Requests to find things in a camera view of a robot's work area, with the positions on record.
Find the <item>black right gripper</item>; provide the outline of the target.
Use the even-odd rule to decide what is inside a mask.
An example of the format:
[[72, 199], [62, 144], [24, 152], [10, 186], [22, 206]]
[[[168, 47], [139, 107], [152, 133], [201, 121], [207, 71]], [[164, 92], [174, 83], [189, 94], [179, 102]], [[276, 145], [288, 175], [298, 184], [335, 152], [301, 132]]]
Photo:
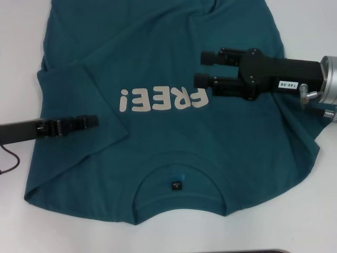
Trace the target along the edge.
[[238, 78], [194, 74], [194, 87], [212, 89], [213, 96], [232, 96], [256, 100], [262, 93], [299, 94], [300, 85], [309, 92], [320, 92], [323, 84], [321, 64], [315, 61], [270, 57], [258, 49], [248, 51], [221, 48], [202, 51], [201, 65], [239, 66]]

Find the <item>silver elbow connector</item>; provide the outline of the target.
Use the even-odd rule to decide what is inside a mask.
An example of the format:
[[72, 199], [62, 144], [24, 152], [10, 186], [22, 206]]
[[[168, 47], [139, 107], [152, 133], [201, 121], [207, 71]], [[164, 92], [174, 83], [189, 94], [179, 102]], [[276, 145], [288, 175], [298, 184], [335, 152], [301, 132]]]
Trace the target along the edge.
[[299, 91], [300, 91], [300, 102], [303, 105], [308, 104], [310, 100], [316, 99], [323, 94], [323, 92], [321, 91], [309, 92], [308, 85], [304, 83], [300, 85]]

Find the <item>teal t-shirt with FREE print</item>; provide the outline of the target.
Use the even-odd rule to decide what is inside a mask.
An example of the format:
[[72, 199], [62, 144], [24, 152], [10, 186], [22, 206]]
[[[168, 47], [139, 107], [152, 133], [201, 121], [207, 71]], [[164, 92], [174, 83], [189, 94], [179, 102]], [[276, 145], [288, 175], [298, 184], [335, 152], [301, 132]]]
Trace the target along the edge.
[[37, 140], [25, 200], [137, 225], [173, 209], [227, 216], [301, 183], [327, 122], [297, 96], [195, 89], [201, 52], [223, 46], [284, 56], [265, 0], [52, 0], [42, 117], [100, 125]]

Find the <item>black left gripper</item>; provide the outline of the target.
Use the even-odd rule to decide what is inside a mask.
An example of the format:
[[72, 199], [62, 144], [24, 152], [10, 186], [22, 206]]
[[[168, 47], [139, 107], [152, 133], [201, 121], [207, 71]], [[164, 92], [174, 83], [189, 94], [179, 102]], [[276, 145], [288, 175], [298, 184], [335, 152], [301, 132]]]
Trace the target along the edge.
[[47, 137], [66, 136], [71, 132], [98, 127], [96, 115], [80, 115], [60, 120], [35, 119], [0, 124], [0, 145]]

